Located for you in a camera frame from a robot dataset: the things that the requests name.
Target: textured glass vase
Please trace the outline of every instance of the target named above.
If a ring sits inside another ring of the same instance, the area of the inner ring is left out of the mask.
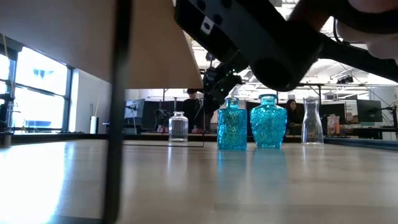
[[[280,149],[286,131],[286,109],[276,105],[275,94],[264,94],[259,98],[261,105],[250,111],[250,124],[256,145]]]
[[[218,110],[218,149],[246,149],[248,114],[238,108],[239,99],[227,98],[226,108]]]
[[[188,141],[188,118],[184,117],[184,112],[174,111],[169,119],[169,141]]]
[[[319,98],[304,98],[304,120],[301,142],[303,144],[323,144],[323,131],[319,117]]]

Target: wooden table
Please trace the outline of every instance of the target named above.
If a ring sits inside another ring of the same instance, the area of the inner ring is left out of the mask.
[[[101,215],[105,145],[82,140],[0,151],[0,223],[40,223],[51,215],[94,223]],[[327,144],[284,144],[282,151],[254,144],[217,151],[213,142],[126,146],[119,220],[397,223],[397,161],[393,151]]]

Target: woman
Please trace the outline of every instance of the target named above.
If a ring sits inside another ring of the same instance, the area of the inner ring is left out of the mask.
[[[303,123],[303,116],[297,111],[297,104],[295,100],[287,101],[286,110],[287,110],[287,125]]]

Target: blue glass vase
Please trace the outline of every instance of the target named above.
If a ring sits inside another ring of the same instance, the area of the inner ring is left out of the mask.
[[[250,111],[250,124],[257,147],[280,149],[284,139],[287,111],[276,105],[277,95],[259,96],[261,105]]]
[[[226,108],[218,110],[218,149],[242,150],[248,145],[248,116],[238,103],[238,98],[227,98]]]

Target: window frame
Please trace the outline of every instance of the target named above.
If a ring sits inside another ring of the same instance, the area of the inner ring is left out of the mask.
[[[60,62],[59,60],[55,60],[52,57],[49,57],[48,55],[43,54],[42,52],[39,52],[37,50],[34,50],[39,54],[42,54],[58,63],[61,63],[63,65],[65,65],[67,67],[67,81],[66,81],[66,87],[65,87],[65,94],[64,95],[60,95],[48,90],[44,90],[41,88],[36,88],[36,87],[32,87],[29,85],[24,85],[21,83],[17,83],[16,82],[16,72],[17,72],[17,63],[18,63],[18,57],[16,57],[16,60],[14,60],[13,58],[9,58],[9,76],[7,80],[3,80],[0,78],[0,81],[3,81],[6,83],[7,88],[6,88],[6,92],[10,93],[11,96],[15,97],[15,89],[16,88],[26,88],[30,91],[34,91],[36,93],[40,93],[40,94],[44,94],[44,95],[48,95],[48,96],[61,96],[64,99],[64,105],[63,105],[63,113],[62,113],[62,127],[61,128],[27,128],[25,127],[25,129],[28,132],[34,131],[34,130],[38,130],[38,131],[68,131],[69,129],[69,116],[70,116],[70,95],[71,95],[71,88],[72,88],[72,73],[73,70],[75,69],[72,66],[66,65],[63,62]],[[12,105],[10,107],[11,111],[14,109],[14,105]],[[12,124],[12,113],[8,113],[7,116],[7,122],[9,124],[9,128],[11,128],[13,131],[21,131],[22,128],[21,127],[12,127],[10,124]]]

